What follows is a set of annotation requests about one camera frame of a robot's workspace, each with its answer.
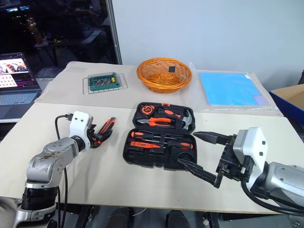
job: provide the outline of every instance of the white wall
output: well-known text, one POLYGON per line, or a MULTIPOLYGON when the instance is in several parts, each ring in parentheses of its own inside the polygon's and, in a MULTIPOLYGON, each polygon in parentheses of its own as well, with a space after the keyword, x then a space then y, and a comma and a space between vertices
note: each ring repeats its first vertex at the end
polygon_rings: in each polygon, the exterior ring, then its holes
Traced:
POLYGON ((304 69, 304 0, 112 0, 123 64, 152 57, 255 72, 267 90, 304 69))

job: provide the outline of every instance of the laptop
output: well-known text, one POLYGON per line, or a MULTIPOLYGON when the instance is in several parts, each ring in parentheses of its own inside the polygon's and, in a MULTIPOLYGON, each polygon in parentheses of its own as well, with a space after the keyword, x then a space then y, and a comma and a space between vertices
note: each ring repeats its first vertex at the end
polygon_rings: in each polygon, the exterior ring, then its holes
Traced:
POLYGON ((0 123, 17 122, 41 92, 23 53, 0 55, 0 123))

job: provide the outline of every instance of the circuit board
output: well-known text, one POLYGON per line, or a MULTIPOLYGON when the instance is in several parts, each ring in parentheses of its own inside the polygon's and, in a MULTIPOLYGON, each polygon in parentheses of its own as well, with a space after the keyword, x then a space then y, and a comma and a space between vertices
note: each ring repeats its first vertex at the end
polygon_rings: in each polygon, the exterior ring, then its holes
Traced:
POLYGON ((88 82, 91 91, 114 89, 121 86, 119 76, 116 73, 89 77, 88 82))

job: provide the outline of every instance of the pliers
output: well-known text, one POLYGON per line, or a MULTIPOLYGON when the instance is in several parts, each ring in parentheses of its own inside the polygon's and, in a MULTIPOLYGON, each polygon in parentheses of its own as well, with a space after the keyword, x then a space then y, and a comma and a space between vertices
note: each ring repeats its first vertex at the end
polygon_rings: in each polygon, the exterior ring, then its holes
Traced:
POLYGON ((155 127, 155 126, 159 126, 159 127, 171 127, 174 128, 174 126, 170 125, 170 124, 159 124, 157 122, 165 122, 165 123, 172 123, 173 120, 169 119, 169 118, 153 118, 151 117, 150 119, 140 119, 137 120, 137 122, 141 123, 141 124, 148 124, 150 127, 155 127))
POLYGON ((88 136, 91 136, 91 148, 99 147, 105 140, 107 140, 111 136, 113 132, 112 127, 115 124, 115 119, 115 117, 108 119, 97 134, 94 133, 94 128, 96 127, 96 125, 91 125, 90 129, 88 129, 88 136))

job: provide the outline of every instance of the laptop screen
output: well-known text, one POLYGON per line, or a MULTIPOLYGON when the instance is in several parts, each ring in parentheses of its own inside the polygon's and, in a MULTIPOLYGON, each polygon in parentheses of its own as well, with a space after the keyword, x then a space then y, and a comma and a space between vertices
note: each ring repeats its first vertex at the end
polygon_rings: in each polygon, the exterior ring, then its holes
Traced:
POLYGON ((39 89, 37 81, 22 55, 3 55, 0 58, 0 92, 39 89))

